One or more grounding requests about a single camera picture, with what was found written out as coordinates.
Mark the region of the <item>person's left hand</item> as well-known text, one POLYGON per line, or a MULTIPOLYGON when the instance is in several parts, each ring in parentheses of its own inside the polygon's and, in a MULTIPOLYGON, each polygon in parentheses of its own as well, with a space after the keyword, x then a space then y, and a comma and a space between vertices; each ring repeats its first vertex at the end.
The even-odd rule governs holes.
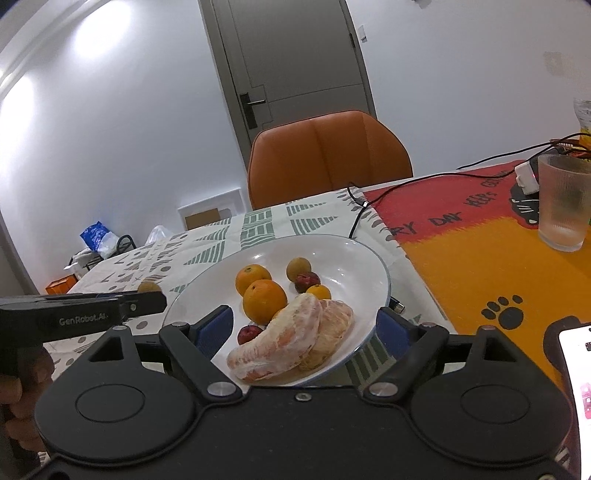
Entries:
POLYGON ((42 452, 43 441, 34 422, 34 409, 37 401, 52 384, 54 363, 42 347, 26 374, 29 383, 24 386, 18 377, 1 376, 1 404, 7 405, 12 418, 5 423, 8 436, 27 451, 42 452))

